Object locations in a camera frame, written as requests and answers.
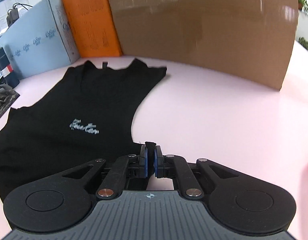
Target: garment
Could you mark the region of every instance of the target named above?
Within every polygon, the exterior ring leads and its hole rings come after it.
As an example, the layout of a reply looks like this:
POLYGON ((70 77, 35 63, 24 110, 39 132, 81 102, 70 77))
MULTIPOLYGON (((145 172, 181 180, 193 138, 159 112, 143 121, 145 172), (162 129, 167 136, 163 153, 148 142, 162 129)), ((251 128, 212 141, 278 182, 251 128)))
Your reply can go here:
POLYGON ((9 85, 0 85, 0 118, 19 97, 9 85))
POLYGON ((131 125, 135 111, 166 75, 135 59, 126 69, 70 67, 40 101, 11 109, 0 131, 0 198, 14 188, 104 158, 139 154, 131 125))

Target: table surface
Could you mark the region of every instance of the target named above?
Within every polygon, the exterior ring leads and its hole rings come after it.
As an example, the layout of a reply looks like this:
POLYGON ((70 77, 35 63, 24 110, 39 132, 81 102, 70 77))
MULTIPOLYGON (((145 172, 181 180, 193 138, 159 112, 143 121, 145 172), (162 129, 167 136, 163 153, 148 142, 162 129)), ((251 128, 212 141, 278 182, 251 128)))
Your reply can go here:
MULTIPOLYGON (((132 57, 92 58, 115 69, 132 57)), ((74 65, 83 63, 80 59, 74 65)), ((280 92, 235 76, 190 65, 143 58, 167 66, 166 77, 149 93, 132 124, 135 142, 156 142, 163 154, 188 162, 208 158, 288 190, 297 203, 289 232, 308 240, 308 52, 294 43, 280 92)), ((20 82, 13 108, 31 106, 67 67, 20 82)), ((0 119, 0 130, 8 112, 0 119)), ((150 189, 171 189, 169 179, 151 179, 150 189)), ((10 231, 0 201, 0 239, 10 231)))

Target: cardboard box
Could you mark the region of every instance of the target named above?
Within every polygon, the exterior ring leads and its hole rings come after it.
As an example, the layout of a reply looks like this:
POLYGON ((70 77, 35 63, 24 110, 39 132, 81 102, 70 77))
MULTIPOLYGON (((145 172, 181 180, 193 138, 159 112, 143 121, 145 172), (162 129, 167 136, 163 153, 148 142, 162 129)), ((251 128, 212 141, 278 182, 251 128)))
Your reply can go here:
POLYGON ((0 38, 18 78, 64 67, 79 59, 62 0, 42 0, 0 38))
POLYGON ((108 0, 63 0, 82 57, 120 56, 108 0))
POLYGON ((109 0, 124 54, 172 60, 280 89, 298 0, 109 0))

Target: green plant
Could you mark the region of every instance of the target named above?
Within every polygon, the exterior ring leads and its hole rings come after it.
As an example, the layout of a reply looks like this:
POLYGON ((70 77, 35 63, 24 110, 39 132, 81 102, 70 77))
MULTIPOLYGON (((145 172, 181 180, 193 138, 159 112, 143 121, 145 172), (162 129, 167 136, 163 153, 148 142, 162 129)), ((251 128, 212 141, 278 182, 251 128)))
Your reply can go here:
POLYGON ((299 38, 299 43, 308 51, 308 41, 304 37, 299 38))
POLYGON ((299 10, 301 10, 301 11, 303 10, 306 14, 308 14, 307 0, 298 0, 298 2, 299 2, 299 10))

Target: crumpled cloth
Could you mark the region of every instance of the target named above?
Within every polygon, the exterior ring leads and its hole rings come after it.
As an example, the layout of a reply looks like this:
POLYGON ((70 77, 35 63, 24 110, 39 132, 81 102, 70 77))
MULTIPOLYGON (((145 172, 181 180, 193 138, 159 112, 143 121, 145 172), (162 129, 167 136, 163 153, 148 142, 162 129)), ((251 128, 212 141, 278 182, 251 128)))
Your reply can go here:
POLYGON ((19 97, 19 93, 9 85, 0 85, 0 118, 19 97))

